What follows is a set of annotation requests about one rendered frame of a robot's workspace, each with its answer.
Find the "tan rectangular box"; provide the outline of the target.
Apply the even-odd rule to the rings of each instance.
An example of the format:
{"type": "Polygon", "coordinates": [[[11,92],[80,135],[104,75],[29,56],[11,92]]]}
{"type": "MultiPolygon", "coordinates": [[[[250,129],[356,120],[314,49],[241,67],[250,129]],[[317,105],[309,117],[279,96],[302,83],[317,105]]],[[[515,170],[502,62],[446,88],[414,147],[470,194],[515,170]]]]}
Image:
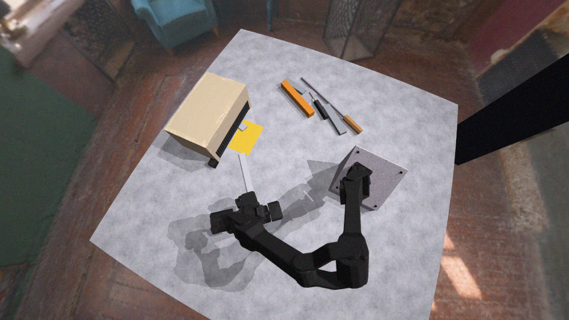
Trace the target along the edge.
{"type": "Polygon", "coordinates": [[[264,129],[246,120],[248,128],[238,129],[250,109],[246,84],[206,72],[164,130],[183,147],[210,158],[208,165],[216,168],[235,133],[228,148],[250,154],[264,129]]]}

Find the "orange-brown rounded cylinder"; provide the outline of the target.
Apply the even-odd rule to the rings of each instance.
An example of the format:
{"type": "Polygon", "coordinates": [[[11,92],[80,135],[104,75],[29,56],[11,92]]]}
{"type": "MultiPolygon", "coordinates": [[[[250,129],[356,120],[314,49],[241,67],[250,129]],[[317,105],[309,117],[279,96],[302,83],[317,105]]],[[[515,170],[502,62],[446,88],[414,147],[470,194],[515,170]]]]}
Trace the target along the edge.
{"type": "Polygon", "coordinates": [[[254,191],[245,154],[240,153],[239,156],[240,156],[240,163],[242,165],[242,169],[243,169],[243,173],[244,173],[244,180],[246,182],[247,190],[248,190],[248,192],[254,191]]]}

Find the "orange rectangular bar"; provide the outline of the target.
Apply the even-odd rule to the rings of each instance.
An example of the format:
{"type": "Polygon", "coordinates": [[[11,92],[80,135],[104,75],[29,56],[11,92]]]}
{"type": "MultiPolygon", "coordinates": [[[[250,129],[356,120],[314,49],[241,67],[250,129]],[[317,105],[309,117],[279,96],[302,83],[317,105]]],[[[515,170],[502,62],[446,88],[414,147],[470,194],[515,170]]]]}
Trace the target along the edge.
{"type": "Polygon", "coordinates": [[[301,95],[293,88],[293,86],[286,80],[281,83],[283,91],[301,108],[305,115],[310,118],[314,115],[314,110],[309,104],[301,97],[301,95]]]}

